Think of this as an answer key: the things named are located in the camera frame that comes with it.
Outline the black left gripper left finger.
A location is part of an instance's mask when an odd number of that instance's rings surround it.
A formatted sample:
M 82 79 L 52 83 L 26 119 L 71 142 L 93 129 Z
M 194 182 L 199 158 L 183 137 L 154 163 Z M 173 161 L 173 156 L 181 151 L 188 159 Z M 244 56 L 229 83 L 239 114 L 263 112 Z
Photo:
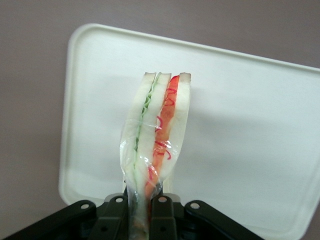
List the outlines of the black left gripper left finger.
M 77 201 L 16 233 L 6 240 L 127 240 L 128 203 L 113 195 L 99 207 Z

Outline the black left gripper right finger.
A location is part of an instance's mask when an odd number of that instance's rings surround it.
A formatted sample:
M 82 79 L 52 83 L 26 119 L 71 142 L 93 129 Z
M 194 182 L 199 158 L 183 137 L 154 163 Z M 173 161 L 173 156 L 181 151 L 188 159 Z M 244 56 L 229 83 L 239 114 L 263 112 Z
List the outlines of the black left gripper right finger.
M 252 240 L 253 232 L 201 200 L 186 205 L 160 195 L 151 202 L 150 240 Z

